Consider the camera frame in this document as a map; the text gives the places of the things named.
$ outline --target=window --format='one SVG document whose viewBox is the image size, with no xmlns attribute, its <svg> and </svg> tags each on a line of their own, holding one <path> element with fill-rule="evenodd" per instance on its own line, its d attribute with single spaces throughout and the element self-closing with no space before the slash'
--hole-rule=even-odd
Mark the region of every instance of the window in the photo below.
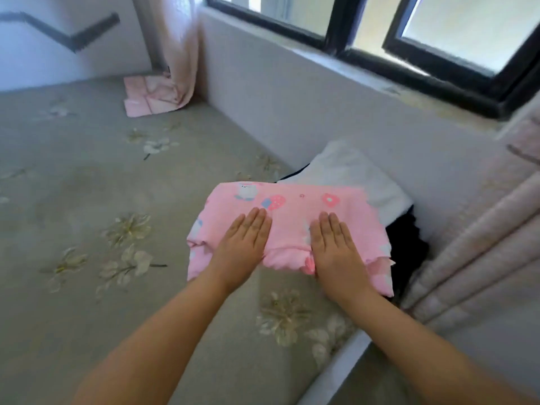
<svg viewBox="0 0 540 405">
<path fill-rule="evenodd" d="M 508 118 L 540 88 L 537 0 L 207 1 L 490 118 Z"/>
</svg>

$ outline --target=person's left hand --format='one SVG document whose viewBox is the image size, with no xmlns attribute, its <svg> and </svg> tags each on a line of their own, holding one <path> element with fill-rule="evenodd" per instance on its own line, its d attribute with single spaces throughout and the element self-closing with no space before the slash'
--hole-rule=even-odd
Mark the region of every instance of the person's left hand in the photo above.
<svg viewBox="0 0 540 405">
<path fill-rule="evenodd" d="M 241 214 L 227 230 L 204 272 L 218 279 L 227 293 L 235 291 L 262 260 L 271 225 L 265 209 L 255 207 L 247 216 Z"/>
</svg>

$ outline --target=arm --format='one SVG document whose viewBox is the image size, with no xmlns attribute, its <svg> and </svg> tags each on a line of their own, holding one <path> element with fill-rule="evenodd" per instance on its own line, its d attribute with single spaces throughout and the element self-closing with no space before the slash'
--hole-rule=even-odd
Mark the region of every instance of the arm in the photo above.
<svg viewBox="0 0 540 405">
<path fill-rule="evenodd" d="M 166 404 L 206 327 L 262 259 L 272 220 L 240 215 L 202 274 L 83 380 L 73 405 Z"/>
<path fill-rule="evenodd" d="M 321 213 L 311 225 L 320 283 L 430 404 L 538 404 L 493 380 L 449 342 L 372 288 L 347 225 Z"/>
</svg>

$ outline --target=curtain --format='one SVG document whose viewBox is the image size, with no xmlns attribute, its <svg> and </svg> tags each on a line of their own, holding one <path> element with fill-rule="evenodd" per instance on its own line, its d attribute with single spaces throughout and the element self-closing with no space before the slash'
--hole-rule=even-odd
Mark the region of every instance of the curtain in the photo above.
<svg viewBox="0 0 540 405">
<path fill-rule="evenodd" d="M 402 308 L 447 332 L 540 291 L 540 96 L 511 122 L 504 150 L 439 238 Z"/>
<path fill-rule="evenodd" d="M 193 97 L 199 58 L 197 7 L 201 0 L 149 0 L 178 107 Z"/>
</svg>

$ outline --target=white cloth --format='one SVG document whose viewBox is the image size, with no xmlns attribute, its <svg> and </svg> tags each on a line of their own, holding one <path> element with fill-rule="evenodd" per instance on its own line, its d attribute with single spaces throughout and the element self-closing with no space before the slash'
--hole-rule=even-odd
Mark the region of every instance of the white cloth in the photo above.
<svg viewBox="0 0 540 405">
<path fill-rule="evenodd" d="M 346 140 L 331 141 L 307 168 L 279 183 L 360 186 L 368 203 L 379 211 L 385 227 L 413 205 L 412 199 L 386 173 Z"/>
</svg>

